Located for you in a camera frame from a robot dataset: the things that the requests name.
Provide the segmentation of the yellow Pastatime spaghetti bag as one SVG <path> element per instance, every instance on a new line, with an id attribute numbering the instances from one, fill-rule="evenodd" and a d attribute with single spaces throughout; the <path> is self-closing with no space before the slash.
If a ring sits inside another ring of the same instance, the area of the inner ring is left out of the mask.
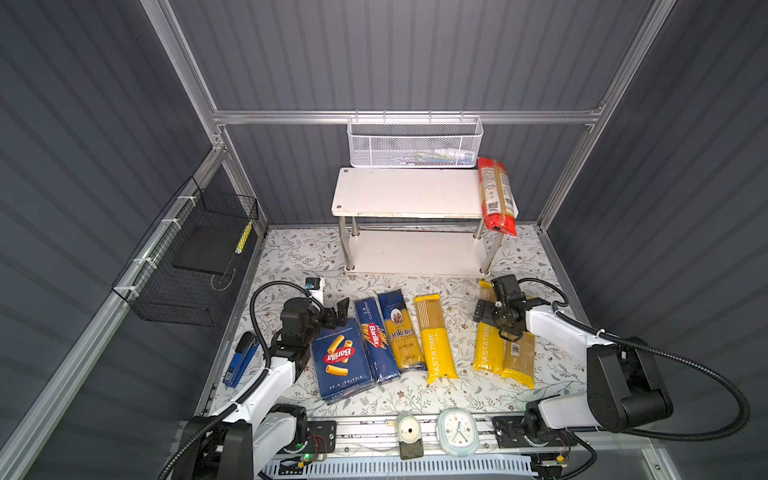
<path id="1" fill-rule="evenodd" d="M 439 294 L 417 296 L 414 299 L 419 322 L 427 383 L 441 378 L 458 379 Z"/>
<path id="2" fill-rule="evenodd" d="M 500 375 L 503 370 L 505 346 L 499 329 L 492 320 L 496 296 L 488 281 L 479 282 L 480 293 L 473 313 L 477 324 L 473 369 Z"/>

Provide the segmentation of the red spaghetti bag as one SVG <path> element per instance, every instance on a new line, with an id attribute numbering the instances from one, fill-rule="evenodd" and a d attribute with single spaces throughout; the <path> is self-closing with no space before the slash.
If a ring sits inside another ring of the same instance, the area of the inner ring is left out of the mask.
<path id="1" fill-rule="evenodd" d="M 481 189 L 481 211 L 488 230 L 517 236 L 518 207 L 511 191 L 506 167 L 499 161 L 477 160 Z"/>

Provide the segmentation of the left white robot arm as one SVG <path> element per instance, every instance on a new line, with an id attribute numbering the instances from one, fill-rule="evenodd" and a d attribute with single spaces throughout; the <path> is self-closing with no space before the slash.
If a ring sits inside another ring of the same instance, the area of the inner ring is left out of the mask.
<path id="1" fill-rule="evenodd" d="M 308 434 L 306 410 L 280 398 L 296 383 L 310 360 L 311 343 L 323 330 L 349 320 L 350 300 L 325 307 L 312 294 L 287 300 L 281 328 L 266 342 L 257 322 L 254 333 L 264 348 L 260 373 L 228 406 L 208 417 L 195 417 L 181 445 L 167 461 L 160 479 L 267 479 L 267 464 L 279 451 L 302 443 Z"/>

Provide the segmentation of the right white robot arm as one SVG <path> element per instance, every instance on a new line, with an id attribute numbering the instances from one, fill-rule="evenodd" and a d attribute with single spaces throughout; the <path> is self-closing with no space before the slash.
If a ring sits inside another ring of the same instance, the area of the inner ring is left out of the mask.
<path id="1" fill-rule="evenodd" d="M 669 418 L 673 402 L 654 356 L 638 347 L 609 340 L 602 331 L 568 319 L 567 300 L 546 301 L 523 292 L 513 275 L 486 283 L 488 300 L 477 302 L 474 321 L 498 330 L 507 345 L 519 345 L 526 334 L 540 337 L 586 367 L 586 390 L 528 403 L 519 429 L 527 440 L 542 444 L 555 433 L 579 428 L 627 433 Z"/>

